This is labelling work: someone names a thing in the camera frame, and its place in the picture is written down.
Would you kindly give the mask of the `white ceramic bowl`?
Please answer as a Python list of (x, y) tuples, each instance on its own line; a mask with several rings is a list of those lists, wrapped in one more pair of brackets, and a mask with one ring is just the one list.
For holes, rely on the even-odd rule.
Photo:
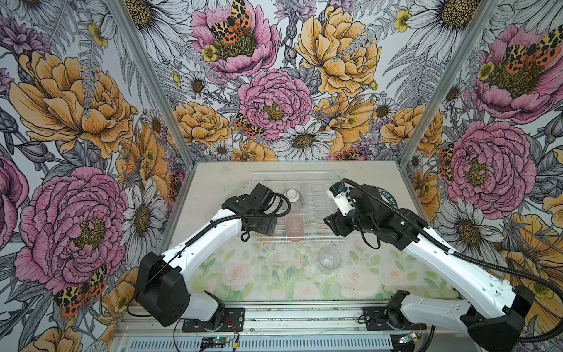
[(303, 211), (303, 197), (296, 189), (288, 189), (284, 196), (290, 201), (290, 215), (300, 214)]

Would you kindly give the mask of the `pink glass cup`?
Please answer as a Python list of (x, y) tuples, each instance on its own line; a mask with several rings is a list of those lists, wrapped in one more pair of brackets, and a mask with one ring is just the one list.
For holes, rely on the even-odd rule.
[(304, 237), (304, 220), (301, 214), (289, 214), (285, 218), (285, 233), (289, 241), (300, 242)]

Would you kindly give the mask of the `clear glass cup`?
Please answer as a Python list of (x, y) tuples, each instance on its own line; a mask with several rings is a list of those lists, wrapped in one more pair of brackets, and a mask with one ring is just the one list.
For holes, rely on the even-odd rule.
[(325, 271), (334, 271), (342, 264), (342, 256), (335, 246), (324, 246), (318, 251), (318, 265)]

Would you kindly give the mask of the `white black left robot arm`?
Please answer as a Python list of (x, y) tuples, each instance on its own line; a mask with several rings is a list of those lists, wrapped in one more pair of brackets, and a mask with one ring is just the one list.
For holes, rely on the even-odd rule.
[(134, 300), (164, 327), (192, 320), (217, 329), (224, 319), (224, 302), (212, 293), (190, 292), (190, 278), (234, 236), (243, 240), (250, 233), (272, 236), (278, 219), (288, 215), (291, 208), (286, 196), (261, 183), (250, 194), (226, 199), (195, 234), (161, 255), (150, 252), (142, 258)]

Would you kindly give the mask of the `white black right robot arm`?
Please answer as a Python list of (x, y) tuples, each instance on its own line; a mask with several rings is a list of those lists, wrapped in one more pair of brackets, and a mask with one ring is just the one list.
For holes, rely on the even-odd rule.
[(373, 323), (395, 329), (430, 324), (462, 333), (485, 351), (514, 348), (535, 297), (531, 290), (523, 285), (513, 287), (458, 258), (458, 251), (439, 238), (423, 218), (409, 209), (393, 207), (375, 187), (363, 192), (335, 183), (327, 194), (337, 211), (324, 222), (336, 236), (373, 234), (378, 241), (421, 261), (460, 294), (457, 300), (444, 300), (399, 290), (383, 311), (370, 316)]

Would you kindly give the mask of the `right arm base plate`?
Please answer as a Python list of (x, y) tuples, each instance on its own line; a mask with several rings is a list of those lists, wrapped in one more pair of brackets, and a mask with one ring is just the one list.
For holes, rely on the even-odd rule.
[(398, 308), (383, 306), (363, 307), (357, 322), (365, 325), (367, 331), (425, 331), (428, 329), (426, 324), (414, 324), (408, 321)]

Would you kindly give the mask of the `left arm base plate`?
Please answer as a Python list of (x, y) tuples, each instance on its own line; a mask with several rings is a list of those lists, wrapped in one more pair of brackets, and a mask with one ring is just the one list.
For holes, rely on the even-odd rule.
[(184, 333), (242, 332), (245, 323), (244, 308), (228, 307), (220, 309), (209, 321), (187, 319), (183, 321)]

